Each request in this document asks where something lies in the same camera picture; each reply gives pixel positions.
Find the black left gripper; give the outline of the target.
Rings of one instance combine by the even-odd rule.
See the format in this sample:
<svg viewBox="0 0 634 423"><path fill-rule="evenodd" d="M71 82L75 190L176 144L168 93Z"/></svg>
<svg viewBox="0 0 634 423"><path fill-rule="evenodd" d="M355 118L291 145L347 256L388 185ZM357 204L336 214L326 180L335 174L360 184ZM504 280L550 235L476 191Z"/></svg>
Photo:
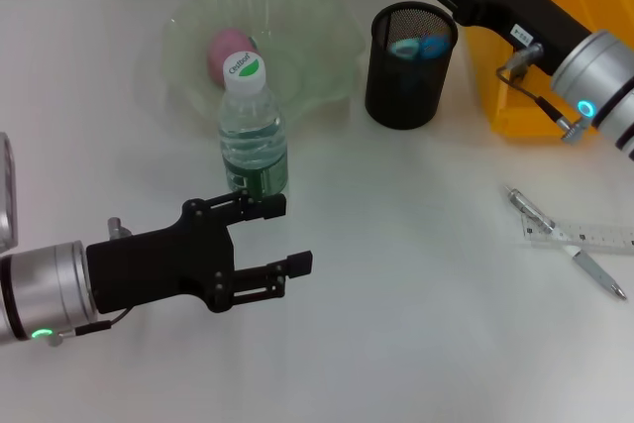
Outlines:
<svg viewBox="0 0 634 423"><path fill-rule="evenodd" d="M166 228L88 246L88 274L98 312L177 295L197 297L215 313L282 298L289 279L311 273L313 254L301 252L234 270L228 226L285 214L281 193L257 200L248 192L232 192L184 203L179 219Z"/></svg>

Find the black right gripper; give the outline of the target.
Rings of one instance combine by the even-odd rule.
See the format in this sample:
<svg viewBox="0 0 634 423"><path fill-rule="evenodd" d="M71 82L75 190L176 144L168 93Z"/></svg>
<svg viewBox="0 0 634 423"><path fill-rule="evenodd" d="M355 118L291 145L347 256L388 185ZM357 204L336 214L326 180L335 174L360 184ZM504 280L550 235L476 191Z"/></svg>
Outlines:
<svg viewBox="0 0 634 423"><path fill-rule="evenodd" d="M553 74L590 30L552 0L437 0L465 27L483 27L499 34L515 48L524 45L513 32L521 28L538 44L536 65Z"/></svg>

